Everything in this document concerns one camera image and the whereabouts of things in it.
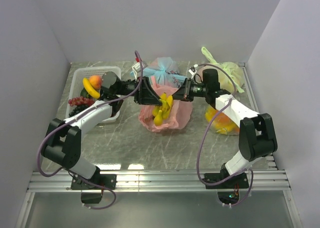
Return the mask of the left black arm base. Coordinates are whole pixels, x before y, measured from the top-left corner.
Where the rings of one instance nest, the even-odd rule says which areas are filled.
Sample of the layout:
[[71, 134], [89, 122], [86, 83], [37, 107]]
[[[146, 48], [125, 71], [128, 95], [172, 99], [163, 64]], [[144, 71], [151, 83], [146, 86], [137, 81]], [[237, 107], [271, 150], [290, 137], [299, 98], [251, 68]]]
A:
[[[81, 176], [73, 175], [70, 189], [72, 191], [80, 191], [80, 199], [84, 206], [90, 209], [105, 209], [111, 207], [117, 199], [114, 192], [116, 188], [117, 175], [116, 174], [99, 174], [94, 175], [93, 179], [87, 180]], [[97, 207], [106, 192], [110, 192], [113, 196], [110, 204], [106, 206]]]

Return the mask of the yellow banana bunch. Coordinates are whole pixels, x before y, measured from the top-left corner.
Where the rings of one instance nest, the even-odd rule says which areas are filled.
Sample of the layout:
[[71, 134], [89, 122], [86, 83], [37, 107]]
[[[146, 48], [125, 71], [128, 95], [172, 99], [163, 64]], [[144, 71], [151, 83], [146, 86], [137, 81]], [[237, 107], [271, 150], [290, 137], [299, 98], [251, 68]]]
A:
[[172, 95], [167, 95], [167, 93], [162, 93], [160, 95], [160, 101], [161, 101], [161, 106], [155, 106], [152, 110], [153, 123], [155, 126], [162, 125], [163, 121], [168, 119], [173, 107]]

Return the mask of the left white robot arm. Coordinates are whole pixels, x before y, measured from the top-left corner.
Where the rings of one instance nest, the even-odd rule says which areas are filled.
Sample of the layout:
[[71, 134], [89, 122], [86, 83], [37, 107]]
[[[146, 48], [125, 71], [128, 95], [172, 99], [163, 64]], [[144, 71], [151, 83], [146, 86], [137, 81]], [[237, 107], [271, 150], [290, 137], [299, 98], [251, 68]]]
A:
[[81, 156], [82, 139], [101, 121], [115, 115], [130, 96], [141, 105], [162, 104], [147, 77], [122, 81], [114, 72], [104, 73], [99, 97], [90, 107], [71, 118], [50, 122], [37, 152], [37, 162], [43, 156], [77, 175], [88, 188], [100, 188], [101, 170]]

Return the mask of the single yellow banana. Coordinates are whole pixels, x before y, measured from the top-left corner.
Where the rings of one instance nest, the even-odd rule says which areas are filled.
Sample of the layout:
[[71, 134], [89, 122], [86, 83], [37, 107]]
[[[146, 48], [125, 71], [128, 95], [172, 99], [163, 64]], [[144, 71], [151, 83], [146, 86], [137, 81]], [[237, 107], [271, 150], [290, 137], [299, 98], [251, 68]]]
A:
[[95, 99], [98, 99], [100, 97], [100, 93], [93, 88], [93, 86], [90, 84], [87, 78], [83, 78], [82, 83], [85, 90], [88, 92], [90, 96], [92, 96]]

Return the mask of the pink plastic bag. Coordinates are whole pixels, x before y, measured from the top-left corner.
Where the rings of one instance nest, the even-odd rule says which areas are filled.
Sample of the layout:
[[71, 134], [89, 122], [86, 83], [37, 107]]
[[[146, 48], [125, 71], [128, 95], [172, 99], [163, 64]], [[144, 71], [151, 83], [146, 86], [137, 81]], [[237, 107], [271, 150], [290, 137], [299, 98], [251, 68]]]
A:
[[166, 101], [171, 103], [171, 107], [167, 112], [162, 111], [160, 115], [158, 115], [159, 110], [162, 108], [161, 106], [144, 105], [138, 116], [139, 122], [148, 131], [155, 133], [167, 129], [183, 129], [190, 120], [193, 104], [171, 98], [178, 88], [160, 85], [156, 82], [154, 76], [152, 76], [150, 80], [151, 87], [160, 97], [164, 97]]

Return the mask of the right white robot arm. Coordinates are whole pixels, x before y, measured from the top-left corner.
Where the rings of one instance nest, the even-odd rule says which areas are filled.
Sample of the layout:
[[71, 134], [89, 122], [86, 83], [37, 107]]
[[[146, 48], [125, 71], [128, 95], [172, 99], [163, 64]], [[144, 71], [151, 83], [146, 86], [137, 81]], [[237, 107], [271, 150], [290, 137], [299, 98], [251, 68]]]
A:
[[181, 87], [173, 93], [175, 100], [193, 101], [194, 97], [205, 98], [205, 101], [223, 113], [239, 128], [238, 152], [222, 166], [220, 181], [206, 182], [200, 174], [200, 156], [197, 154], [196, 170], [201, 183], [206, 186], [232, 187], [238, 181], [238, 175], [251, 171], [252, 165], [263, 157], [277, 151], [278, 144], [272, 117], [268, 113], [260, 114], [239, 102], [233, 94], [222, 89], [218, 72], [223, 69], [212, 64], [205, 64], [202, 72], [202, 83], [185, 79]]

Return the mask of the red grape bunch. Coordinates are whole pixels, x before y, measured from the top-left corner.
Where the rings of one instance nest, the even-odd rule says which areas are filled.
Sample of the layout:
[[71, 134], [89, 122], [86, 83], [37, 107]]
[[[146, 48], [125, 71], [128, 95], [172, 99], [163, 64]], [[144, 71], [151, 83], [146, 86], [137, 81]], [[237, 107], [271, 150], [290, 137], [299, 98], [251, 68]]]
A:
[[88, 105], [91, 106], [95, 102], [94, 99], [86, 98], [83, 96], [71, 98], [68, 100], [68, 104], [72, 106]]

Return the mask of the green avocado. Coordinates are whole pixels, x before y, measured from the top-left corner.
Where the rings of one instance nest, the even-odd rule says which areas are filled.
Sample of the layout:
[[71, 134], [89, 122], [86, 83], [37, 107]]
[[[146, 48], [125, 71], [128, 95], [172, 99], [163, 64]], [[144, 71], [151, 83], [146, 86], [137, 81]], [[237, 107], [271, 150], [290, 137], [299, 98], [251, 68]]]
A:
[[82, 96], [83, 98], [91, 98], [91, 95], [86, 91], [85, 88], [83, 88], [80, 92], [80, 96]]

